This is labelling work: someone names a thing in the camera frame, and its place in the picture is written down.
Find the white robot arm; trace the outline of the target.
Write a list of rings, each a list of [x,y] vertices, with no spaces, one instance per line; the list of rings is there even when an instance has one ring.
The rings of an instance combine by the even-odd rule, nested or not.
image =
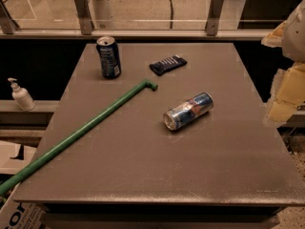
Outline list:
[[[293,61],[305,61],[305,0],[302,0],[286,21],[282,52]]]

